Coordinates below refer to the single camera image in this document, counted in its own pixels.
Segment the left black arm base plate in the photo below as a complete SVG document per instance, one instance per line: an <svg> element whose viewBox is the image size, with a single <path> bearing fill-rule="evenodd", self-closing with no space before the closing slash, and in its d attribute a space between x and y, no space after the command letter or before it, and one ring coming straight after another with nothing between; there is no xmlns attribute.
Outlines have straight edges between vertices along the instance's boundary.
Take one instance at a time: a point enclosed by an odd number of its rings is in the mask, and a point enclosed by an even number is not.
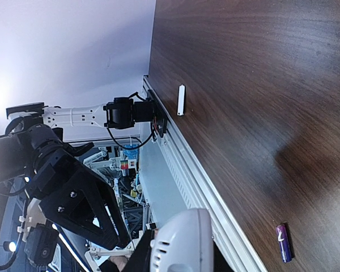
<svg viewBox="0 0 340 272"><path fill-rule="evenodd" d="M154 120L153 120L153 127L156 131L156 134L163 138L166 131L167 131L167 122L168 116L165 112L165 108L163 107L160 99L158 98L157 94L154 90L149 89L147 91L148 97L154 104Z"/></svg>

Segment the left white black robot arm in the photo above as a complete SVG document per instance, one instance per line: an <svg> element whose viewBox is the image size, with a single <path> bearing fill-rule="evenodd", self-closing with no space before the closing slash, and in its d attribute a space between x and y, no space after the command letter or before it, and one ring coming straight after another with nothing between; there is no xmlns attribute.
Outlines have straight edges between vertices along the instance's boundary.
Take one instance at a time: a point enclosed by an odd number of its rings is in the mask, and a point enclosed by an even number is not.
<svg viewBox="0 0 340 272"><path fill-rule="evenodd" d="M130 97L86 108L43 103L9 108L11 121L0 135L0 182L29 177L26 193L39 200L48 220L103 248L123 248L130 237L114 190L78 159L93 144L73 147L64 142L63 130L127 129L137 122L152 122L155 115L153 100Z"/></svg>

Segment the white battery cover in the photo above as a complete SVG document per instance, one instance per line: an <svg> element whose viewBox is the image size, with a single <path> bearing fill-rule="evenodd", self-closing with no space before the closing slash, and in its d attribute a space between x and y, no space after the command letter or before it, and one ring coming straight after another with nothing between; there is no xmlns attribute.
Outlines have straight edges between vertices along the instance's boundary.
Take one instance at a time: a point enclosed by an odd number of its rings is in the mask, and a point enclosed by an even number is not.
<svg viewBox="0 0 340 272"><path fill-rule="evenodd" d="M185 85L180 85L178 87L178 99L177 99L177 115L183 116L185 112L185 93L186 87Z"/></svg>

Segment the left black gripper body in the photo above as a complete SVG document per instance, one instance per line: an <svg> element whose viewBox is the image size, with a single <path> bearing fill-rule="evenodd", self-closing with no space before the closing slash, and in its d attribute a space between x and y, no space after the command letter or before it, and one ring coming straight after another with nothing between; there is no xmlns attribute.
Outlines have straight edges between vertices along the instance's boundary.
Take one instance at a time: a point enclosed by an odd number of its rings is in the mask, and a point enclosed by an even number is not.
<svg viewBox="0 0 340 272"><path fill-rule="evenodd" d="M25 190L46 219L61 227L85 226L85 169L63 149L43 158Z"/></svg>

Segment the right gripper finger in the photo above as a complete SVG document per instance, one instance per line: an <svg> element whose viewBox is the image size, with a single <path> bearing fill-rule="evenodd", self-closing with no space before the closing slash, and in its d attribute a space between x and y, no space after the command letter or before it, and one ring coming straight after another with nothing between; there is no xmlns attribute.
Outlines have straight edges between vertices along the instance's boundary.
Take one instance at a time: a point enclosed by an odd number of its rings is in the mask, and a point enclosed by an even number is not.
<svg viewBox="0 0 340 272"><path fill-rule="evenodd" d="M156 238L157 234L158 229L145 231L135 251L129 258L125 256L110 256L99 266L100 271L150 271L150 242Z"/></svg>

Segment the white remote control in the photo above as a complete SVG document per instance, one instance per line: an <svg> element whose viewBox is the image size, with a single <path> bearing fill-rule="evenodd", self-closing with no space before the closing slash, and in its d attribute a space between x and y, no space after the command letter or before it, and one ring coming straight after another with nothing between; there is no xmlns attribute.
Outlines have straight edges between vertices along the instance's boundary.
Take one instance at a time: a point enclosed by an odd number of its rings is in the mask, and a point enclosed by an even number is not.
<svg viewBox="0 0 340 272"><path fill-rule="evenodd" d="M150 271L213 271L212 234L208 210L188 209L175 215L150 242Z"/></svg>

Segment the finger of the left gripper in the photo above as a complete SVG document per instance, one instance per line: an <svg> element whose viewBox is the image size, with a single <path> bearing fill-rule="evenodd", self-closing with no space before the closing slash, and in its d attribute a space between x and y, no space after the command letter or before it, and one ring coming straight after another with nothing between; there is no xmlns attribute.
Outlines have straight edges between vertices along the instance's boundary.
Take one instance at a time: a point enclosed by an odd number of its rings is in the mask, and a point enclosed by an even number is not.
<svg viewBox="0 0 340 272"><path fill-rule="evenodd" d="M113 189L95 172L87 167L84 169L85 226L62 228L108 250L124 248L130 238Z"/></svg>
<svg viewBox="0 0 340 272"><path fill-rule="evenodd" d="M88 142L86 144L83 144L81 146L72 146L69 143L63 143L61 152L62 157L72 156L72 157L79 157L83 154L87 153L90 149L94 147L93 142Z"/></svg>

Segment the purple AA battery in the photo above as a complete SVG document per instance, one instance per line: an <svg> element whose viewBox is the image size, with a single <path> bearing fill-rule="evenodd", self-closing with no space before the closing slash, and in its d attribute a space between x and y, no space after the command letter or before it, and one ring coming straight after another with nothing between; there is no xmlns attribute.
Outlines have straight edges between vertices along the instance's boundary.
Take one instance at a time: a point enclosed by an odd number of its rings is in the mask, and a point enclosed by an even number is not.
<svg viewBox="0 0 340 272"><path fill-rule="evenodd" d="M277 242L279 244L280 254L284 263L289 263L294 257L292 243L289 236L288 226L281 223L275 227L277 233Z"/></svg>

